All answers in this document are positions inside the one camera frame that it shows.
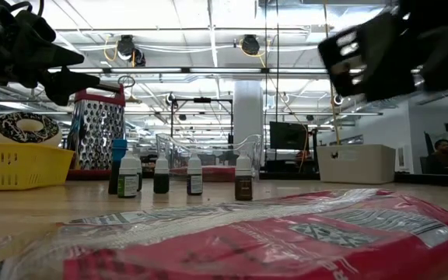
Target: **donut toy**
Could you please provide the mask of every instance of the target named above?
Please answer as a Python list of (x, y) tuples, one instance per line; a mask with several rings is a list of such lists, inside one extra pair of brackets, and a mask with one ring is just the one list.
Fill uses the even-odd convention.
[(0, 143), (35, 143), (58, 147), (61, 130), (49, 117), (26, 112), (0, 116)]

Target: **white storage box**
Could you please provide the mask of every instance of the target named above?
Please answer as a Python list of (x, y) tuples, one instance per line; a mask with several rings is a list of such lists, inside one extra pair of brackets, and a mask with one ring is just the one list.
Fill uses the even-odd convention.
[(317, 147), (317, 157), (323, 182), (385, 184), (394, 180), (395, 149), (385, 145)]

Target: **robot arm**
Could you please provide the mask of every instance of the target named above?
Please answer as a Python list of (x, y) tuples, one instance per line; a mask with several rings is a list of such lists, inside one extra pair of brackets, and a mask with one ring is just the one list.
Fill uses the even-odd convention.
[(319, 52), (337, 93), (365, 93), (368, 101), (416, 90), (448, 89), (448, 5), (399, 0), (397, 11), (327, 38)]
[[(40, 1), (39, 14), (44, 1)], [(11, 12), (24, 8), (16, 16)], [(13, 6), (0, 0), (0, 85), (18, 82), (27, 88), (41, 83), (47, 97), (57, 105), (65, 106), (71, 94), (96, 86), (100, 78), (70, 72), (69, 65), (77, 65), (84, 57), (52, 44), (56, 33), (40, 15), (32, 13), (29, 2)], [(61, 67), (51, 74), (48, 69)]]

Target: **brown liquid bottle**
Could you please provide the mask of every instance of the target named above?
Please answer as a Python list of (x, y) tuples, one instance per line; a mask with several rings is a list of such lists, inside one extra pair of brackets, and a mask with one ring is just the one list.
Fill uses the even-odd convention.
[(236, 160), (234, 177), (234, 198), (237, 201), (251, 201), (254, 199), (252, 162), (244, 152)]

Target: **small bottle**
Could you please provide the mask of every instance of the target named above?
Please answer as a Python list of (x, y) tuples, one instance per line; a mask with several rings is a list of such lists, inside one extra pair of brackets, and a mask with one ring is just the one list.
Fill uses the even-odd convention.
[(156, 194), (166, 194), (169, 192), (169, 162), (162, 152), (155, 162), (155, 174), (153, 175), (153, 192)]
[(138, 160), (127, 151), (118, 172), (117, 195), (119, 198), (135, 198), (138, 193)]
[(125, 139), (114, 139), (112, 145), (112, 170), (110, 182), (108, 184), (108, 193), (117, 194), (118, 171), (121, 168), (121, 160), (128, 150), (128, 142)]
[(203, 193), (201, 160), (196, 153), (191, 154), (191, 158), (187, 165), (186, 188), (188, 195), (201, 195)]
[(234, 198), (237, 201), (250, 201), (254, 198), (252, 188), (252, 161), (245, 152), (236, 160), (234, 179)]

